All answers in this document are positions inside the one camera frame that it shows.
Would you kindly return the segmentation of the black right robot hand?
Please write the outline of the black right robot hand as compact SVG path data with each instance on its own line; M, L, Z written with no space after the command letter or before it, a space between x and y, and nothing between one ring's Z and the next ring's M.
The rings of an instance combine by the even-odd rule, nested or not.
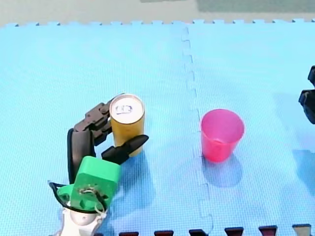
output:
M315 66L310 68L308 81L315 86ZM303 107L304 114L311 124L315 123L315 89L302 90L298 102Z

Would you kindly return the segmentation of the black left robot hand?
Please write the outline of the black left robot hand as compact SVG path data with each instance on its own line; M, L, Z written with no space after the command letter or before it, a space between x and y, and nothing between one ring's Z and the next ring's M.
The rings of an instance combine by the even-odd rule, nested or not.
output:
M104 142L110 133L114 119L110 118L110 105L99 103L85 114L85 118L69 129L67 134L67 166L69 183L73 184L85 156L96 157L95 147ZM118 165L126 162L133 152L147 142L145 134L132 135L121 145L111 146L101 154L102 159Z

